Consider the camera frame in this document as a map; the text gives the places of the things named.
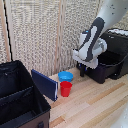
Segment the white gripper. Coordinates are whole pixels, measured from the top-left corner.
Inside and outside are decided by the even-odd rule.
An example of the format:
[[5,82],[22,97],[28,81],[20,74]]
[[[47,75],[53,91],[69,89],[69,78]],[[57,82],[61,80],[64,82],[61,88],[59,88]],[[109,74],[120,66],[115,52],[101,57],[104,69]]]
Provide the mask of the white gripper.
[[98,66],[98,59],[97,58],[93,58],[91,60],[89,60],[88,58],[81,59],[80,56],[79,56],[79,51],[78,50],[73,50],[72,58],[74,60],[76,60],[77,62],[83,64],[81,66],[81,68],[80,68],[80,76],[81,77],[84,77],[84,74],[85,74],[85,66],[86,67],[89,67],[91,69],[95,69]]

